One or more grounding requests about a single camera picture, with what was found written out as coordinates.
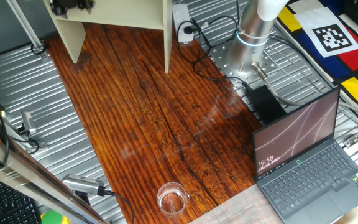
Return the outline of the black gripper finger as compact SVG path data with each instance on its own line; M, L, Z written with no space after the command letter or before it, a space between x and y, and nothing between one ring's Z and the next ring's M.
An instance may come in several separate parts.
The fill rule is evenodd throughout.
M86 9L89 14L91 14L94 5L95 0L78 0L78 8L81 10Z
M66 16L68 8L61 5L51 5L51 10L56 16Z

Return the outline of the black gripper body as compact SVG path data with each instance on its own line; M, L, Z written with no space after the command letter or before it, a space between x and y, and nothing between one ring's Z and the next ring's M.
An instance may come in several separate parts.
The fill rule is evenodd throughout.
M53 6L57 7L86 7L86 0L53 0Z

